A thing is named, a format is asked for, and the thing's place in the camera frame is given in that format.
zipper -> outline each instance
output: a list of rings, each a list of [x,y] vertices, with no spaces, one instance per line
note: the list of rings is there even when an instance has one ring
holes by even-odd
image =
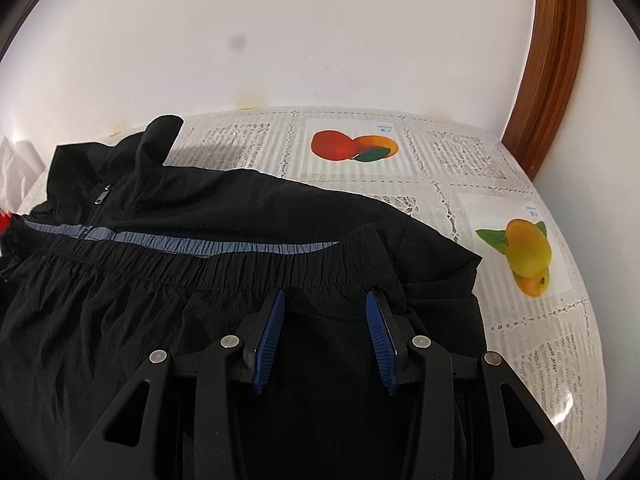
[[[107,184],[106,186],[104,186],[104,189],[102,190],[100,195],[98,195],[98,198],[95,199],[94,210],[91,211],[91,214],[89,215],[89,219],[85,222],[84,229],[82,229],[82,232],[78,237],[79,240],[83,240],[84,238],[86,238],[86,236],[89,234],[89,231],[91,231],[91,229],[94,228],[95,219],[98,216],[100,209],[102,209],[104,200],[107,198],[107,195],[111,192],[111,189],[113,189],[113,186],[111,184]]]

black fabric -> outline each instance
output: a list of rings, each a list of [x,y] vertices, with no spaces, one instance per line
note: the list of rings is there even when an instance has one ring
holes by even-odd
[[[203,349],[278,286],[287,306],[274,369],[241,415],[252,478],[396,478],[407,405],[382,386],[365,294],[380,286],[417,333],[478,356],[479,257],[377,200],[251,170],[164,167],[181,124],[159,118],[114,148],[58,148],[47,201],[27,219],[74,225],[93,216],[115,232],[336,243],[199,258],[46,234],[14,217],[2,238],[11,260],[0,280],[0,411],[15,439],[46,478],[60,478],[149,352]],[[95,214],[106,184],[113,190]]]

white lace tablecloth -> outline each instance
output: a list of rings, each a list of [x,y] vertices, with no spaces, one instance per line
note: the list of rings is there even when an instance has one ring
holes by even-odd
[[[398,152],[375,162],[315,155],[316,132],[383,136]],[[115,144],[124,134],[105,139]],[[186,118],[166,164],[251,168],[371,196],[483,256],[474,292],[488,347],[500,352],[540,403],[587,479],[598,473],[606,428],[600,336],[574,258],[533,184],[494,137],[473,126],[399,112],[270,108]],[[46,198],[46,173],[20,212]],[[552,249],[548,289],[523,294],[505,257],[476,234],[512,218],[543,221]]]

blue rubber grip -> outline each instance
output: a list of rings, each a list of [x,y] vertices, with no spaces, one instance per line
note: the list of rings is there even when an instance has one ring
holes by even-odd
[[[391,343],[391,337],[386,329],[385,321],[373,292],[367,293],[366,300],[367,324],[371,334],[373,350],[378,361],[378,370],[382,384],[389,390],[389,395],[398,391],[398,376],[396,375],[396,352]]]
[[[280,331],[284,322],[284,292],[278,291],[273,307],[269,313],[269,319],[264,326],[262,337],[255,349],[255,373],[251,383],[254,394],[260,395],[264,385],[269,380],[273,357],[276,353]]]

white wall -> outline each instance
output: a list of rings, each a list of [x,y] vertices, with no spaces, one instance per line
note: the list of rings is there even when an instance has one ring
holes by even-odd
[[[604,478],[640,430],[640,42],[611,0],[589,0],[571,102],[534,183],[598,320],[608,399]]]
[[[0,132],[55,144],[158,114],[392,108],[502,134],[533,0],[41,0],[0,62]]]

